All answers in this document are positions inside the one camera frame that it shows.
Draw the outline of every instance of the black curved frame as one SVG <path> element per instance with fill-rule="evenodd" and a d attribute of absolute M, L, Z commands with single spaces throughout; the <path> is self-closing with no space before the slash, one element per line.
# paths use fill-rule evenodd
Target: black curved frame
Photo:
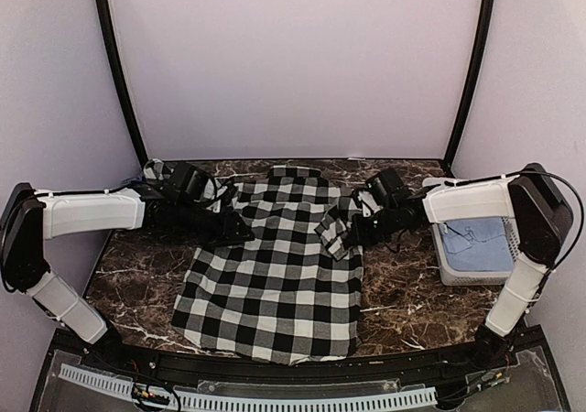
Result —
<path fill-rule="evenodd" d="M 549 349 L 548 341 L 539 325 L 520 327 L 515 337 L 515 352 L 540 347 L 546 357 L 548 369 L 556 387 L 562 410 L 570 410 L 566 391 L 558 368 Z M 37 381 L 30 412 L 37 412 L 53 355 L 64 351 L 79 355 L 81 364 L 112 372 L 92 354 L 86 355 L 83 343 L 74 333 L 57 329 L 49 346 Z M 472 343 L 462 343 L 434 350 L 349 357 L 336 362 L 301 363 L 284 366 L 276 363 L 259 363 L 246 359 L 231 359 L 210 355 L 184 354 L 150 350 L 123 345 L 123 354 L 144 368 L 150 375 L 171 385 L 197 388 L 200 381 L 260 385 L 337 385 L 356 382 L 398 380 L 401 386 L 435 386 L 443 396 L 465 386 L 465 377 L 478 371 L 470 364 L 446 366 L 442 362 L 462 362 L 470 354 Z M 511 355 L 511 364 L 517 362 Z M 504 366 L 505 360 L 494 366 Z"/>
<path fill-rule="evenodd" d="M 118 52 L 118 47 L 116 46 L 116 37 L 114 33 L 114 25 L 112 23 L 112 16 L 110 14 L 110 6 L 108 5 L 108 0 L 95 0 L 95 3 L 98 9 L 100 25 L 102 27 L 103 44 L 105 45 L 108 60 L 110 61 L 110 70 L 114 79 L 116 92 L 118 93 L 118 100 L 120 101 L 122 112 L 125 117 L 128 134 L 130 135 L 135 148 L 136 157 L 142 166 L 148 161 L 148 154 L 147 149 L 145 148 L 145 143 L 140 134 L 135 111 L 128 93 L 122 62 L 120 61 L 120 54 Z M 472 105 L 476 82 L 478 81 L 478 75 L 480 74 L 480 68 L 483 62 L 484 48 L 486 46 L 491 14 L 493 12 L 493 3 L 494 0 L 482 0 L 481 2 L 476 36 L 472 47 L 472 55 L 468 67 L 466 82 L 464 83 L 464 89 L 461 95 L 460 107 L 458 108 L 458 113 L 456 114 L 456 119 L 451 130 L 448 148 L 444 158 L 439 161 L 448 175 L 451 175 L 451 166 L 454 162 L 454 158 L 456 158 L 464 127 L 466 126 L 466 120 L 468 119 L 468 113 Z"/>

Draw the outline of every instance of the black and white plaid shirt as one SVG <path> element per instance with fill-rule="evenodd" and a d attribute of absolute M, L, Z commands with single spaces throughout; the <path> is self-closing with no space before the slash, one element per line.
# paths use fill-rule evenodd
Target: black and white plaid shirt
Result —
<path fill-rule="evenodd" d="M 256 239 L 198 248 L 172 325 L 203 349 L 295 364 L 356 347 L 362 247 L 342 238 L 360 211 L 316 169 L 274 167 L 240 183 L 234 208 Z"/>

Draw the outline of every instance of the black frame pole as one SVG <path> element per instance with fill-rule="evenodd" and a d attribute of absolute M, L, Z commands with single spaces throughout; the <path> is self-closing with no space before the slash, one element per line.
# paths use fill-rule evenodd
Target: black frame pole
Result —
<path fill-rule="evenodd" d="M 478 26 L 476 27 L 476 36 L 474 38 L 474 46 L 472 47 L 468 74 L 466 75 L 464 90 L 461 94 L 456 120 L 451 130 L 450 142 L 442 160 L 444 170 L 450 174 L 451 166 L 456 158 L 458 146 L 464 133 L 464 127 L 466 126 L 466 120 L 468 119 L 468 113 L 472 105 L 474 90 L 476 89 L 476 82 L 478 81 L 478 75 L 480 74 L 480 68 L 483 63 L 484 48 L 486 47 L 488 28 L 491 24 L 491 15 L 493 13 L 493 3 L 494 0 L 482 0 L 480 5 L 480 15 L 478 17 Z"/>
<path fill-rule="evenodd" d="M 108 0 L 95 0 L 98 9 L 98 17 L 100 18 L 100 26 L 102 27 L 103 44 L 106 47 L 106 54 L 110 62 L 110 71 L 114 79 L 114 86 L 118 93 L 118 100 L 122 107 L 122 113 L 125 117 L 128 134 L 132 140 L 132 145 L 135 148 L 136 157 L 141 166 L 144 166 L 148 161 L 147 149 L 145 143 L 140 135 L 138 122 L 136 121 L 135 111 L 130 101 L 128 87 L 126 86 L 126 79 L 122 70 L 122 62 L 116 46 L 116 37 L 114 34 L 114 25 L 112 24 L 112 16 L 110 14 L 110 6 Z"/>

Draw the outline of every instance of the white plastic basket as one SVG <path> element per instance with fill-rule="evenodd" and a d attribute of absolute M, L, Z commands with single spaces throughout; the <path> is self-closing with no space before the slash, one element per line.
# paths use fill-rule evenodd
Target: white plastic basket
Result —
<path fill-rule="evenodd" d="M 513 257 L 513 261 L 515 261 L 519 254 L 519 235 L 516 229 L 515 220 L 503 218 L 503 224 L 505 225 L 506 241 L 509 246 L 509 252 Z M 438 255 L 439 275 L 441 276 L 441 282 L 445 286 L 501 286 L 505 283 L 506 279 L 511 275 L 511 272 L 509 271 L 460 271 L 451 268 L 448 264 L 443 242 L 441 241 L 440 226 L 440 224 L 432 224 L 431 233 L 433 236 L 433 243 L 436 247 L 436 253 Z"/>

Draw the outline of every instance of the cable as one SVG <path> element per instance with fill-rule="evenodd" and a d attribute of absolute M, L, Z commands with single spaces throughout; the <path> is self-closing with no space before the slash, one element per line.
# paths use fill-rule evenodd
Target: cable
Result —
<path fill-rule="evenodd" d="M 405 233 L 408 229 L 403 229 L 401 232 L 399 232 L 399 236 L 396 238 L 396 248 L 395 250 L 393 250 L 393 248 L 388 245 L 388 243 L 385 243 L 386 248 L 392 253 L 392 254 L 398 254 L 401 251 L 401 237 L 403 236 L 403 233 Z"/>
<path fill-rule="evenodd" d="M 467 391 L 469 388 L 471 388 L 472 386 L 476 385 L 477 382 L 479 382 L 480 380 L 482 380 L 484 378 L 485 375 L 487 375 L 488 373 L 490 373 L 493 370 L 493 368 L 488 368 L 486 371 L 484 371 L 482 374 L 478 375 L 476 378 L 474 378 L 470 383 L 468 383 L 465 387 L 458 389 L 456 392 L 452 392 L 451 394 L 449 394 L 448 396 L 443 396 L 441 398 L 438 398 L 438 401 L 447 401 L 450 398 L 453 398 L 454 396 L 456 396 L 457 394 L 460 394 L 464 391 Z"/>
<path fill-rule="evenodd" d="M 434 364 L 437 365 L 446 365 L 446 366 L 466 366 L 468 364 L 470 364 L 472 361 L 470 359 L 464 361 L 464 362 L 448 362 L 446 360 L 442 361 L 442 362 L 435 362 Z"/>
<path fill-rule="evenodd" d="M 574 194 L 574 197 L 576 197 L 576 201 L 578 202 L 578 206 L 580 208 L 580 224 L 578 225 L 578 231 L 576 232 L 576 236 L 574 237 L 574 241 L 572 241 L 572 243 L 570 244 L 570 247 L 568 247 L 568 250 L 566 251 L 566 253 L 556 262 L 556 264 L 554 266 L 551 267 L 550 270 L 553 271 L 556 268 L 558 268 L 558 266 L 566 260 L 566 258 L 570 255 L 571 251 L 574 250 L 574 247 L 576 247 L 576 244 L 578 243 L 578 241 L 581 238 L 582 231 L 584 229 L 584 203 L 582 201 L 580 194 L 576 190 L 576 188 L 574 188 L 572 186 L 572 184 L 569 183 L 566 179 L 564 179 L 563 177 L 560 177 L 556 174 L 551 174 L 549 172 L 517 171 L 516 173 L 513 173 L 511 175 L 516 175 L 516 174 L 549 177 L 551 179 L 555 179 L 555 180 L 563 183 L 564 185 L 566 185 L 568 187 L 568 189 L 571 190 L 571 192 Z"/>
<path fill-rule="evenodd" d="M 137 408 L 138 410 L 142 410 L 143 412 L 161 412 L 162 410 L 164 410 L 168 406 L 168 403 L 169 403 L 168 400 L 167 400 L 168 402 L 166 405 L 159 404 L 159 407 L 150 406 L 145 403 L 145 400 L 152 402 L 153 401 L 152 396 L 155 396 L 154 394 L 152 394 L 150 392 L 150 384 L 146 384 L 145 388 L 143 389 L 141 387 L 138 387 L 137 383 L 133 383 L 132 388 L 133 388 L 133 394 L 135 395 L 133 397 L 133 399 L 138 402 L 138 405 L 134 402 L 133 402 L 133 404 L 134 404 L 135 408 Z"/>
<path fill-rule="evenodd" d="M 228 191 L 230 190 L 230 189 L 227 187 L 227 185 L 228 185 L 228 183 L 230 183 L 230 182 L 232 182 L 232 181 L 233 181 L 233 178 L 232 178 L 232 177 L 230 177 L 230 178 L 228 178 L 227 180 L 225 180 L 225 181 L 221 182 L 221 183 L 220 183 L 220 188 L 218 188 L 218 185 L 216 184 L 216 179 L 215 179 L 215 177 L 214 177 L 212 174 L 208 174 L 207 172 L 206 172 L 206 174 L 207 174 L 207 175 L 210 177 L 210 181 L 212 182 L 212 185 L 213 185 L 213 198 L 212 198 L 212 199 L 209 199 L 209 200 L 206 200 L 206 201 L 199 201 L 199 202 L 196 202 L 196 201 L 194 201 L 194 202 L 191 204 L 192 206 L 195 206 L 195 207 L 198 207 L 198 208 L 207 208 L 208 206 L 210 206 L 210 205 L 214 204 L 216 201 L 218 201 L 218 200 L 221 200 L 221 199 L 222 199 L 222 197 L 223 197 L 224 195 L 226 195 L 226 194 L 228 193 Z M 223 192 L 221 195 L 219 195 L 219 196 L 218 196 L 218 192 L 219 192 L 219 191 L 220 191 L 220 190 L 221 190 L 223 187 L 226 187 L 226 190 L 225 190 L 225 191 L 224 191 L 224 192 Z"/>
<path fill-rule="evenodd" d="M 116 368 L 115 366 L 106 362 L 102 358 L 102 356 L 100 354 L 98 354 L 95 350 L 92 350 L 91 348 L 88 348 L 88 349 L 89 349 L 90 353 L 96 359 L 98 359 L 100 362 L 102 362 L 106 366 L 112 368 L 118 374 L 128 375 L 129 377 L 131 377 L 133 379 L 134 382 L 136 382 L 135 377 L 142 377 L 146 380 L 150 380 L 151 382 L 154 382 L 155 385 L 158 385 L 159 387 L 162 387 L 163 389 L 165 389 L 168 393 L 170 393 L 172 396 L 175 397 L 175 400 L 177 401 L 177 409 L 176 410 L 177 410 L 177 412 L 181 412 L 181 399 L 179 398 L 179 395 L 177 394 L 177 392 L 175 392 L 175 389 L 173 389 L 171 386 L 169 386 L 166 382 L 162 382 L 160 380 L 157 380 L 157 378 L 151 377 L 150 375 L 141 374 L 141 373 L 133 373 L 132 371 L 126 371 L 125 369 Z"/>
<path fill-rule="evenodd" d="M 135 368 L 135 373 L 139 374 L 140 371 L 138 370 L 138 364 L 136 364 L 136 362 L 134 360 L 130 360 L 129 363 L 132 364 L 133 367 Z M 136 382 L 135 381 L 133 381 L 133 383 L 132 383 L 132 390 L 133 390 L 133 393 L 135 391 L 138 392 L 138 386 L 136 385 Z M 135 409 L 142 410 L 143 412 L 145 412 L 145 405 L 143 404 L 142 399 L 140 398 L 140 396 L 138 398 L 136 398 L 136 401 L 139 403 L 139 405 L 137 405 L 134 401 L 132 402 L 132 404 L 135 407 Z"/>
<path fill-rule="evenodd" d="M 447 399 L 443 399 L 442 401 L 444 401 L 445 403 L 460 403 L 461 401 L 464 401 L 466 398 L 470 398 L 471 396 L 478 394 L 479 392 L 482 391 L 486 391 L 492 387 L 496 387 L 501 385 L 502 383 L 508 383 L 508 378 L 503 378 L 503 375 L 506 373 L 497 373 L 495 374 L 492 378 L 483 381 L 482 383 L 474 386 L 474 389 L 472 391 L 470 391 L 469 393 L 463 395 L 463 396 L 458 396 L 458 397 L 454 397 L 454 398 L 447 398 Z"/>
<path fill-rule="evenodd" d="M 128 185 L 132 184 L 132 183 L 140 183 L 138 181 L 133 181 L 131 183 L 128 183 Z M 55 191 L 55 192 L 40 192 L 40 193 L 36 193 L 35 197 L 39 198 L 39 197 L 49 197 L 49 196 L 53 196 L 53 197 L 60 197 L 62 195 L 90 195 L 90 194 L 104 194 L 106 191 L 108 191 L 109 194 L 114 194 L 116 192 L 120 192 L 121 190 L 128 188 L 128 185 L 124 185 L 124 186 L 119 186 L 118 188 L 113 188 L 112 190 L 109 189 L 105 189 L 105 190 L 59 190 L 59 191 Z"/>

